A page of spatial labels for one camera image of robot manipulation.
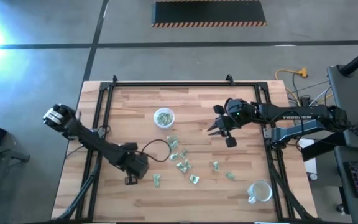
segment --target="desk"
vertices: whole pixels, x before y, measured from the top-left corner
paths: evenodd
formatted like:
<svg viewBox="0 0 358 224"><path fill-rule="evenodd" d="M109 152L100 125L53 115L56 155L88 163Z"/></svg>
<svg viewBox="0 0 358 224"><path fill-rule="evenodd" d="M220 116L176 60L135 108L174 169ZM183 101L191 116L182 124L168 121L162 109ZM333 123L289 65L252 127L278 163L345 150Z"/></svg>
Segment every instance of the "desk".
<svg viewBox="0 0 358 224"><path fill-rule="evenodd" d="M350 148L343 146L335 147L335 157L338 164L338 170L341 175L344 195L349 208L349 213L352 216L352 221L358 224L358 198L352 188L352 182L349 180L344 170L344 162L358 161L358 148Z"/></svg>
<svg viewBox="0 0 358 224"><path fill-rule="evenodd" d="M358 69L353 77L345 77L337 67L328 68L328 77L333 89L335 103L346 111L352 124L358 125ZM344 139L349 147L358 147L358 136L350 130L344 131Z"/></svg>
<svg viewBox="0 0 358 224"><path fill-rule="evenodd" d="M81 122L88 128L92 125L99 85L100 82L84 82L81 91L78 110L82 112ZM288 106L282 81L268 81L268 87L272 103ZM176 151L187 147L187 158L193 168L183 175L175 167L181 159L164 163L149 160L150 169L145 177L137 185L125 186L125 173L103 159L94 221L276 221L273 200L254 205L247 202L251 183L261 179L270 182L260 126L248 124L233 131L238 146L230 149L222 137L208 136L206 132L216 117L212 107L222 105L229 97L255 101L255 91L241 86L115 87L109 115L111 132L106 140L118 144L137 142L142 148L153 139L176 134L179 142ZM169 107L175 113L171 130L163 131L154 125L153 114L160 107ZM78 142L70 142L68 153L78 146ZM167 147L156 143L147 152L161 159L167 155ZM288 147L283 157L291 190L307 211L316 216L301 154ZM52 217L62 214L78 193L85 158L86 149L80 149L65 161ZM219 161L220 172L213 172L213 161ZM225 178L228 171L236 176L236 181ZM154 174L161 175L157 189ZM197 185L188 180L190 174L200 177ZM282 194L280 198L286 210Z"/></svg>

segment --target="white cable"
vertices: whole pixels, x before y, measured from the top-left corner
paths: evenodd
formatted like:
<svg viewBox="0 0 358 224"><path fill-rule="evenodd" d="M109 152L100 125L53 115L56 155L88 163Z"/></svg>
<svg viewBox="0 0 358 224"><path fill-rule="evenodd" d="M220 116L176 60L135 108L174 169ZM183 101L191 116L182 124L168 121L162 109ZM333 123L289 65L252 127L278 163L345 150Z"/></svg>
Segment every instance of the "white cable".
<svg viewBox="0 0 358 224"><path fill-rule="evenodd" d="M328 90L329 90L329 88L326 89L326 90L324 90L322 93L320 93L320 95L318 95L318 96L309 104L309 106L311 106L314 102L316 102L316 100L317 100L318 98L320 98L321 95L325 94Z"/></svg>

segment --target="glass mug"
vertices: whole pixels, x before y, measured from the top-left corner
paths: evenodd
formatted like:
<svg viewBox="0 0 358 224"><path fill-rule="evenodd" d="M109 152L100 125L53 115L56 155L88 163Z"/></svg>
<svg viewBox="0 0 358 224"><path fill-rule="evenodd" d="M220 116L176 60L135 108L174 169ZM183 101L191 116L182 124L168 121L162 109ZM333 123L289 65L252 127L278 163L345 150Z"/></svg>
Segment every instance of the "glass mug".
<svg viewBox="0 0 358 224"><path fill-rule="evenodd" d="M250 204L256 201L267 202L272 198L272 187L263 180L256 181L248 188L248 202Z"/></svg>

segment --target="mug handle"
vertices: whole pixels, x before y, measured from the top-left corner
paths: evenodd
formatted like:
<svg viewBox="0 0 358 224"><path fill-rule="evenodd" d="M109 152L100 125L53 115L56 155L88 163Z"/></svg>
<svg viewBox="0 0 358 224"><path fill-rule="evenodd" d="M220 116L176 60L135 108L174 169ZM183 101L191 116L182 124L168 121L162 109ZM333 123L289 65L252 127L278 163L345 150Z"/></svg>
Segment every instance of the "mug handle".
<svg viewBox="0 0 358 224"><path fill-rule="evenodd" d="M256 202L256 198L255 198L254 196L249 197L249 198L248 198L248 202L249 202L250 204L253 204L253 203Z"/></svg>

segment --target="black metal frame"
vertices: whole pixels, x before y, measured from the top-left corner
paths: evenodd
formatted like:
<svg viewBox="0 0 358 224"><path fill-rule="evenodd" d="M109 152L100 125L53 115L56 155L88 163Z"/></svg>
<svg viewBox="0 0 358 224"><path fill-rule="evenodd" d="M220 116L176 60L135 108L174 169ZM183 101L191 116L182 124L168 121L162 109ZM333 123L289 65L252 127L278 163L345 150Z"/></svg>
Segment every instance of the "black metal frame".
<svg viewBox="0 0 358 224"><path fill-rule="evenodd" d="M101 110L101 103L103 100L103 95L106 90L108 90L108 100L106 103L106 112L104 114L104 120L103 120L103 126L108 124L108 114L111 107L112 102L112 92L114 87L135 87L135 86L147 86L147 87L155 87L155 86L248 86L253 87L255 90L255 97L256 101L258 103L262 102L261 97L261 91L265 95L265 101L266 103L271 103L270 94L269 94L269 88L267 85L267 82L235 82L231 75L228 75L226 77L226 81L223 82L117 82L116 76L113 77L112 82L102 82L100 84L99 88L99 96L98 101L96 104L96 111L94 115L93 120L93 128L98 127L98 121L99 121L99 114ZM261 131L263 132L263 129L266 128L266 125L263 125L260 127ZM275 204L275 210L277 213L277 219L278 222L285 222L285 223L331 223L334 224L335 222L324 222L321 220L299 220L295 218L295 213L293 211L293 206L290 203L290 200L286 195L285 200L287 204L287 210L288 210L288 218L283 217L283 210L280 202L280 196L278 192L277 187L277 181L272 177L272 169L276 169L273 164L273 157L272 157L272 150L270 146L267 143L267 138L264 138L264 146L265 151L267 155L267 165L269 168L269 174L270 174L270 181L272 184L272 190L273 190L273 200ZM51 220L52 223L81 223L81 222L92 222L93 221L93 213L94 213L94 206L96 204L96 196L97 196L97 190L98 190L98 181L99 181L99 175L101 170L101 158L102 155L98 153L98 156L96 158L96 164L94 171L90 175L90 165L91 161L93 159L93 151L88 151L86 161L85 161L85 169L83 173L83 183L80 190L81 197L78 200L78 197L76 198L76 201L79 201L79 203L76 204L76 207L72 207L74 210L76 208L76 215L75 219L69 220L70 216L64 217L65 219L58 219L58 220ZM277 150L277 161L278 161L278 169L280 176L282 178L282 182L285 183L286 187L288 188L288 180L287 180L287 174L285 172L285 166L284 166L284 160L283 160L283 153L281 149ZM90 185L93 184L92 191L91 191L91 199L89 201L89 209L88 209L88 216L86 218L82 217L83 214L83 196L85 195L86 191L89 189Z"/></svg>

